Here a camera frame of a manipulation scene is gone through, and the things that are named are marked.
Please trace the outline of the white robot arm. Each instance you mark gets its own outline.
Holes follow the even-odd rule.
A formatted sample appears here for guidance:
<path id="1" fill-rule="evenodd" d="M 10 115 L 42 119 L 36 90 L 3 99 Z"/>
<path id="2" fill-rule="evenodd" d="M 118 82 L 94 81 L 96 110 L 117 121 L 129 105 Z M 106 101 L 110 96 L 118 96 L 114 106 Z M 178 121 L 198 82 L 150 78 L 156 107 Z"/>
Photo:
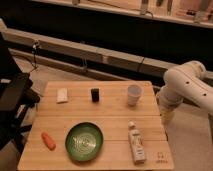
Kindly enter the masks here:
<path id="1" fill-rule="evenodd" d="M 165 85 L 156 95 L 164 124 L 173 119 L 173 110 L 184 99 L 198 105 L 213 119 L 213 87 L 203 81 L 205 73 L 206 68 L 199 61 L 176 65 L 164 73 Z"/>

